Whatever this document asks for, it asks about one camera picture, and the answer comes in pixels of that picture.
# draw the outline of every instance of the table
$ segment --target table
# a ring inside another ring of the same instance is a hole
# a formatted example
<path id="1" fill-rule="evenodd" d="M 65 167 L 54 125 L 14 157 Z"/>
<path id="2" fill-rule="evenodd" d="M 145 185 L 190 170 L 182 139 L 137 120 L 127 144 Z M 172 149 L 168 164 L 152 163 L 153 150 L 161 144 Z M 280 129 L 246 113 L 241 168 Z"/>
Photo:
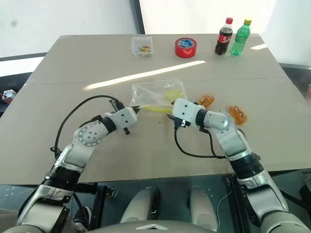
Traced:
<path id="1" fill-rule="evenodd" d="M 152 35 L 154 54 L 135 58 L 132 35 L 61 36 L 0 118 L 0 184 L 40 183 L 54 163 L 54 145 L 61 121 L 74 106 L 99 94 L 112 95 L 129 105 L 132 84 L 180 79 L 189 100 L 214 94 L 211 110 L 232 104 L 242 107 L 248 123 L 242 129 L 251 148 L 269 171 L 311 167 L 309 159 L 311 111 L 267 48 L 253 34 L 242 56 L 213 52 L 216 34 L 187 35 L 198 43 L 197 54 L 182 59 L 174 42 L 185 35 Z M 85 90 L 87 85 L 193 61 L 202 64 L 127 82 Z M 77 127 L 112 111 L 106 100 L 92 100 L 67 122 L 60 137 L 63 149 Z M 231 173 L 228 161 L 198 159 L 182 154 L 173 140 L 173 123 L 162 113 L 141 110 L 130 135 L 115 132 L 95 149 L 80 182 Z M 182 147 L 211 154 L 208 138 L 193 128 L 178 131 Z M 219 144 L 214 148 L 221 155 Z"/>

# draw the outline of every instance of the bottle cap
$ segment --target bottle cap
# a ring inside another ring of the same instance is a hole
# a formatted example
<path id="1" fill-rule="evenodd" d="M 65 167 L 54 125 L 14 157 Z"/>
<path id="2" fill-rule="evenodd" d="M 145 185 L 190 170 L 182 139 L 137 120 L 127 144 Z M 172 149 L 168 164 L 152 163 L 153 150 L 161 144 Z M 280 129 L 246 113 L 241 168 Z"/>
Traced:
<path id="1" fill-rule="evenodd" d="M 226 24 L 231 24 L 232 21 L 233 21 L 233 18 L 227 18 L 227 19 L 225 20 L 225 23 L 226 23 Z"/>
<path id="2" fill-rule="evenodd" d="M 251 23 L 252 23 L 252 20 L 250 18 L 246 18 L 244 20 L 244 24 L 246 24 L 246 25 L 251 25 Z"/>

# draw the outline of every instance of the red tape roll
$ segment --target red tape roll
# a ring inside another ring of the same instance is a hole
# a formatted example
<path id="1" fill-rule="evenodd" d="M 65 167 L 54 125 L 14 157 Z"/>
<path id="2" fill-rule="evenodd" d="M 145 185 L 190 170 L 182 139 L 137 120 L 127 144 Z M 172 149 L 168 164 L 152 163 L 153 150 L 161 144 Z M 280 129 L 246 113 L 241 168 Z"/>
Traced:
<path id="1" fill-rule="evenodd" d="M 190 58 L 195 55 L 196 41 L 194 39 L 183 37 L 175 41 L 175 54 L 181 58 Z"/>

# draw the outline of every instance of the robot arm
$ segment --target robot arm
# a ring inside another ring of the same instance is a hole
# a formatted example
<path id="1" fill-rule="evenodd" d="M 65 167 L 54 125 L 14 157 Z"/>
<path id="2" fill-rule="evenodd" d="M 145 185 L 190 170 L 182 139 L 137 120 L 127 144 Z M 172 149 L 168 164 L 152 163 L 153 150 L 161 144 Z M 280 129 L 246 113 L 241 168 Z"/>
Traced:
<path id="1" fill-rule="evenodd" d="M 234 119 L 225 111 L 207 111 L 184 99 L 177 99 L 173 116 L 182 120 L 181 126 L 210 128 L 219 141 L 225 157 L 230 162 L 242 188 L 251 221 L 262 225 L 262 232 L 293 232 L 309 229 L 289 213 L 287 203 L 269 173 L 252 152 L 244 134 L 237 129 Z"/>
<path id="2" fill-rule="evenodd" d="M 95 147 L 108 134 L 136 122 L 135 110 L 123 108 L 113 114 L 106 113 L 101 119 L 77 129 L 72 143 L 65 147 L 23 208 L 17 225 L 34 226 L 45 233 L 60 232 L 69 213 L 63 203 L 70 201 Z"/>

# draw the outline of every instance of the clear plastic bag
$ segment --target clear plastic bag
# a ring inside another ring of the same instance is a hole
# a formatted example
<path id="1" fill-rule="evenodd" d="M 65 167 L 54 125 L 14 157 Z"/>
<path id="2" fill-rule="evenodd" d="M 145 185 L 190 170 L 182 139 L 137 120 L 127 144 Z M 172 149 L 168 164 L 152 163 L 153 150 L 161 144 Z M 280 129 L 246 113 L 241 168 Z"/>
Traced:
<path id="1" fill-rule="evenodd" d="M 133 96 L 130 106 L 171 106 L 177 98 L 187 99 L 181 80 L 163 80 L 156 82 L 135 83 L 132 86 Z"/>

